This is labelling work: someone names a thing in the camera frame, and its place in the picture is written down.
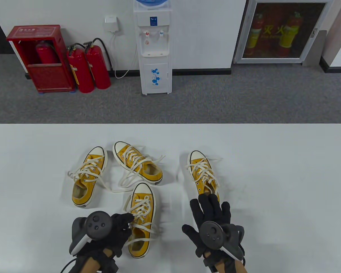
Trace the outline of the person's left hand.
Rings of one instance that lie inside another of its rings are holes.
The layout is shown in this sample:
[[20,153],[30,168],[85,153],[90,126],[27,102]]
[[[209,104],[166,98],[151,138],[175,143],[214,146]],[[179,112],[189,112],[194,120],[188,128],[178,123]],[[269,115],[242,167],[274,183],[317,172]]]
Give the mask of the person's left hand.
[[76,218],[72,224],[69,253],[72,256],[86,256],[108,249],[113,256],[120,257],[132,233],[129,225],[133,220],[131,213],[110,216],[104,211]]

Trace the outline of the person's right hand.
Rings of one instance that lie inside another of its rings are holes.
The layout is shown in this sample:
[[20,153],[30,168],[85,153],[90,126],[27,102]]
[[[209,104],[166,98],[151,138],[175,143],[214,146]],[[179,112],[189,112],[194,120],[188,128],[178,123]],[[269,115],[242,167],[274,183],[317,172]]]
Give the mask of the person's right hand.
[[[216,222],[219,225],[231,223],[230,204],[227,201],[220,204],[215,194],[201,194],[198,199],[191,199],[190,208],[198,228],[207,221]],[[224,251],[212,250],[206,247],[199,233],[192,226],[184,224],[182,231],[195,244],[196,256],[201,257],[206,253],[210,253],[212,257],[217,259],[229,257]]]

